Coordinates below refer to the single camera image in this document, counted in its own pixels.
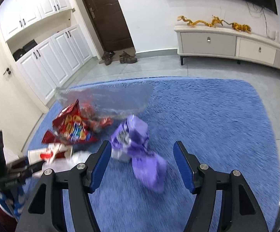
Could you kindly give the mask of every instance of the door handle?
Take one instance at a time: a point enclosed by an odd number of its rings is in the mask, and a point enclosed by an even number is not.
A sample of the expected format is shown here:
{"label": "door handle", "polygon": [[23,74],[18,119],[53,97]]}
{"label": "door handle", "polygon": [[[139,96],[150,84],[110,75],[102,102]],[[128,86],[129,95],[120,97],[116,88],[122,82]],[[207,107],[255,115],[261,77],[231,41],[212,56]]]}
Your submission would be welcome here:
{"label": "door handle", "polygon": [[6,74],[6,72],[8,72],[8,74],[9,74],[9,75],[11,75],[11,70],[10,70],[10,68],[9,68],[9,67],[6,69],[6,71],[3,73],[3,75],[5,75],[5,74]]}

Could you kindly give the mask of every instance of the shoe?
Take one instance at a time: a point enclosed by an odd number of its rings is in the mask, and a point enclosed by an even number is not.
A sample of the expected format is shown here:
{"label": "shoe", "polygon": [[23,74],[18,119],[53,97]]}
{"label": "shoe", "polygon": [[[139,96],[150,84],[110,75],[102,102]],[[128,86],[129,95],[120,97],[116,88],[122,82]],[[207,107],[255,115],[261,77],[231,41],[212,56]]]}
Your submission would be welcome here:
{"label": "shoe", "polygon": [[101,59],[104,61],[104,64],[108,66],[109,64],[112,63],[112,57],[113,57],[112,54],[110,54],[109,52],[105,52],[101,57]]}
{"label": "shoe", "polygon": [[129,55],[125,51],[120,55],[120,63],[121,64],[133,64],[137,62],[138,59],[134,56]]}

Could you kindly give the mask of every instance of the cable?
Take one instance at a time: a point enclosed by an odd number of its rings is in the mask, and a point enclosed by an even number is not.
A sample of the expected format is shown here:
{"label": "cable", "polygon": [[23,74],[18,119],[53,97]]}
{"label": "cable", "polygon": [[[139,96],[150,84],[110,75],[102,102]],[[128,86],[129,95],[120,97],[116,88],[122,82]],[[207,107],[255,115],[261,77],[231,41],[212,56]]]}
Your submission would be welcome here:
{"label": "cable", "polygon": [[266,22],[266,34],[267,34],[267,37],[269,37],[268,36],[268,27],[267,27],[267,19],[266,19],[266,15],[265,15],[265,12],[263,11],[263,16],[265,17],[265,22]]}

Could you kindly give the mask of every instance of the purple bag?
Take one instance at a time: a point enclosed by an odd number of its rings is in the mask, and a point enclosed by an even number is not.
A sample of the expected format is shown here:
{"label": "purple bag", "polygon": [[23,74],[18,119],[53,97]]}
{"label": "purple bag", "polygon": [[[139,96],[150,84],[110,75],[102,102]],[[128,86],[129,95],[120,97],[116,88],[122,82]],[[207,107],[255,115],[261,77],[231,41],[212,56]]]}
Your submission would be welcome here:
{"label": "purple bag", "polygon": [[147,151],[148,142],[147,123],[131,115],[111,136],[112,155],[119,151],[130,156],[135,177],[149,189],[161,193],[164,190],[167,163],[158,154]]}

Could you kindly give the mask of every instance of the tv stand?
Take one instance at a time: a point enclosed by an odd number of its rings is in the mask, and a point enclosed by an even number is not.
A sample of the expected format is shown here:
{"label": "tv stand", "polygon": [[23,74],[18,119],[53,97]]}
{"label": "tv stand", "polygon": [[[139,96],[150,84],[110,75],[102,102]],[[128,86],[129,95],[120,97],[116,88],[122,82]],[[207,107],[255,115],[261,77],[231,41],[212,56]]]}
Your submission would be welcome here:
{"label": "tv stand", "polygon": [[280,43],[269,38],[227,27],[176,25],[181,65],[188,56],[236,59],[280,69]]}

